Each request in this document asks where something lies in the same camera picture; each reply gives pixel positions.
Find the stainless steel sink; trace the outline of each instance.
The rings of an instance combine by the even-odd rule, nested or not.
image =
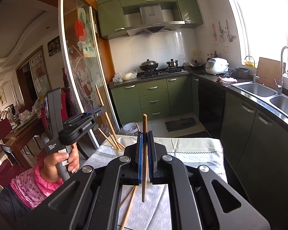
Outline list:
[[[244,85],[238,85],[238,88],[255,94],[260,97],[270,97],[276,94],[275,91],[271,90],[270,88],[257,84],[257,83],[249,83]]]
[[[288,115],[288,98],[287,97],[276,96],[274,98],[271,98],[270,102]]]

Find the tile backsplash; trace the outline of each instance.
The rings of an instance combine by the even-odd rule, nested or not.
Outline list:
[[[159,32],[157,34],[140,34],[123,36],[109,40],[116,73],[126,73],[136,68],[146,59],[159,63],[158,69],[166,68],[170,59],[178,60],[180,66],[193,58],[197,50],[194,28],[177,31]]]

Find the wooden cutting board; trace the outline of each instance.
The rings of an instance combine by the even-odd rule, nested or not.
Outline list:
[[[277,84],[280,84],[280,66],[280,61],[260,57],[257,67],[257,76],[259,76],[257,82],[277,90],[274,79]],[[283,73],[285,73],[285,69],[286,64],[284,63]]]

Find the cabinet handle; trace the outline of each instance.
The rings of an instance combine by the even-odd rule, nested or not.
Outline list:
[[[269,125],[269,126],[272,125],[272,123],[270,123],[270,122],[264,120],[264,119],[263,119],[261,116],[259,116],[259,115],[258,115],[258,118],[259,118],[259,120],[260,120],[261,122],[263,122],[264,124]]]
[[[244,105],[242,105],[242,108],[245,109],[247,112],[254,113],[253,110],[250,110],[249,108],[246,108]]]

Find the faucet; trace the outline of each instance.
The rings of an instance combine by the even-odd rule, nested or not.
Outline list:
[[[255,69],[255,60],[252,56],[250,55],[247,55],[244,60],[246,60],[247,57],[251,57],[254,61],[254,74],[253,74],[253,83],[255,84],[256,83],[256,80],[259,79],[259,76],[256,76],[256,69]]]
[[[274,79],[275,84],[277,85],[277,88],[278,88],[278,92],[277,92],[278,95],[282,95],[282,90],[283,90],[283,71],[284,71],[283,53],[284,53],[285,49],[288,49],[288,46],[284,46],[282,48],[282,51],[280,52],[280,68],[281,68],[281,70],[280,70],[280,84],[278,85],[276,83],[276,80]]]

